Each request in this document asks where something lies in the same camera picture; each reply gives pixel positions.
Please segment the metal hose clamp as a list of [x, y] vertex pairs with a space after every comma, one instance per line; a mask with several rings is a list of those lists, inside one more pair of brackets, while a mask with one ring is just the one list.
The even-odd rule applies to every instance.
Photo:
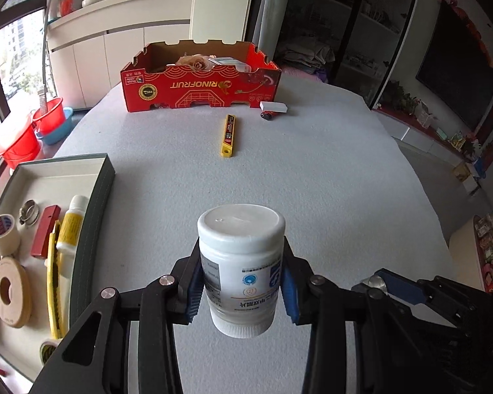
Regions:
[[40, 207], [38, 204], [29, 199], [23, 203], [19, 209], [18, 221], [20, 225], [32, 226], [37, 222], [40, 215]]

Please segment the tan wooden ring disc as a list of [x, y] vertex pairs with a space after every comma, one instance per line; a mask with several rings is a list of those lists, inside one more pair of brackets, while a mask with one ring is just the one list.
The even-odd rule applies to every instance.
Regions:
[[0, 319], [14, 328], [24, 326], [32, 313], [29, 278], [12, 257], [0, 259]]

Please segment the blue plastic basin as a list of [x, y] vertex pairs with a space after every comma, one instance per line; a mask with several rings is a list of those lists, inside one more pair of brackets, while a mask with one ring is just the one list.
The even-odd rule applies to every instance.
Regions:
[[55, 128], [52, 132], [42, 134], [38, 131], [35, 132], [35, 136], [38, 140], [41, 140], [45, 145], [54, 145], [57, 142], [65, 139], [74, 128], [72, 117], [74, 110], [71, 107], [64, 108], [65, 122], [59, 127]]

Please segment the blue label white pill bottle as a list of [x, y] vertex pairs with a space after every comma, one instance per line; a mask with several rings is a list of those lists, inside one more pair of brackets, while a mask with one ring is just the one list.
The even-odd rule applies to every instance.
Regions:
[[282, 276], [286, 222], [269, 207], [215, 207], [198, 220], [205, 292], [215, 327], [249, 339], [273, 322]]

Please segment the red cardboard fruit box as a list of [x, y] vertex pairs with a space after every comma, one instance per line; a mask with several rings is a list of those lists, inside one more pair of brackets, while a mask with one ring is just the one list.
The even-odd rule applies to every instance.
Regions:
[[220, 40], [148, 44], [120, 71], [126, 108], [183, 109], [195, 105], [258, 108], [272, 101], [281, 69], [250, 42]]

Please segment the yellow label white pill bottle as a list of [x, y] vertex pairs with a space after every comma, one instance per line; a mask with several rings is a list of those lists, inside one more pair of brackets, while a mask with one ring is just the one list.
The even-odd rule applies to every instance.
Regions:
[[70, 279], [72, 276], [75, 255], [88, 203], [88, 197], [82, 195], [73, 196], [63, 221], [60, 222], [57, 240], [59, 277], [63, 276]]

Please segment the red plastic bucket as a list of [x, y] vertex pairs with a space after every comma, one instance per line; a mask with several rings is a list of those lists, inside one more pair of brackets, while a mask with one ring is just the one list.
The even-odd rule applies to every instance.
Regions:
[[65, 123], [65, 112], [63, 99], [56, 97], [49, 100], [46, 105], [46, 112], [37, 109], [32, 116], [32, 123], [35, 131], [42, 136], [52, 133]]

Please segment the white tape roll yellow core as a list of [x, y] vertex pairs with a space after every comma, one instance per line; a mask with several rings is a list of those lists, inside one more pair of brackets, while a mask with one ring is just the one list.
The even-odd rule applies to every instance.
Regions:
[[49, 361], [51, 355], [55, 352], [55, 350], [60, 345], [61, 339], [47, 339], [44, 340], [41, 344], [39, 355], [41, 359], [41, 363], [46, 365]]

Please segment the small dark red object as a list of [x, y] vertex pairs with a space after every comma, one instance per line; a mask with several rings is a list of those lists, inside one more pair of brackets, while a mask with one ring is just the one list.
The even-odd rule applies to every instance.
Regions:
[[263, 118], [267, 121], [273, 120], [273, 118], [275, 118], [276, 115], [278, 115], [278, 113], [274, 112], [274, 111], [262, 111], [261, 112], [261, 118]]

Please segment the small white eraser block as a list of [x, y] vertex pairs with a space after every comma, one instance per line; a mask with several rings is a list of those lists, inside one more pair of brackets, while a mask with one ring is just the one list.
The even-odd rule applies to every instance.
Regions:
[[260, 109], [262, 112], [287, 113], [288, 107], [286, 104], [275, 101], [261, 101]]

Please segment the dark green tray box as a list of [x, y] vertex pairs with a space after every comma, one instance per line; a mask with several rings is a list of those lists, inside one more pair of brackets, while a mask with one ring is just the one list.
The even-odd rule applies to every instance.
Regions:
[[[18, 215], [32, 199], [41, 209], [58, 205], [66, 211], [75, 195], [89, 198], [69, 278], [60, 281], [65, 322], [72, 325], [91, 301], [91, 281], [96, 246], [106, 202], [115, 179], [115, 169], [106, 154], [73, 156], [20, 164], [0, 197], [0, 214]], [[0, 319], [0, 356], [22, 376], [34, 381], [42, 368], [41, 345], [50, 339], [46, 301], [45, 266], [30, 255], [36, 228], [20, 228], [21, 244], [14, 257], [25, 268], [32, 289], [33, 308], [21, 328]]]

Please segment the red rectangular case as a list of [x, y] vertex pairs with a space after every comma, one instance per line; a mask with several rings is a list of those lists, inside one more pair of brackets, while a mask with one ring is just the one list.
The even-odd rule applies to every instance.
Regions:
[[36, 259], [46, 259], [49, 251], [50, 233], [59, 220], [61, 208], [58, 205], [45, 207], [32, 243], [30, 255]]

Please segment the white tape roll blue-red core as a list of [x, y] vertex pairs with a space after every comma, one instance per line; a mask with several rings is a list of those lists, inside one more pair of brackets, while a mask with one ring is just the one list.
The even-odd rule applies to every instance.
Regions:
[[21, 236], [16, 227], [16, 219], [11, 214], [0, 214], [0, 257], [15, 253], [21, 244]]

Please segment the small yellow utility knife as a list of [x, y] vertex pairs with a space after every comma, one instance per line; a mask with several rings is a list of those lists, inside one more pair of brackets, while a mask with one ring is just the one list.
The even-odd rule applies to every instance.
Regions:
[[236, 127], [236, 117], [234, 115], [228, 114], [225, 118], [223, 139], [221, 142], [221, 156], [224, 158], [231, 158], [234, 149], [234, 139], [235, 139], [235, 127]]

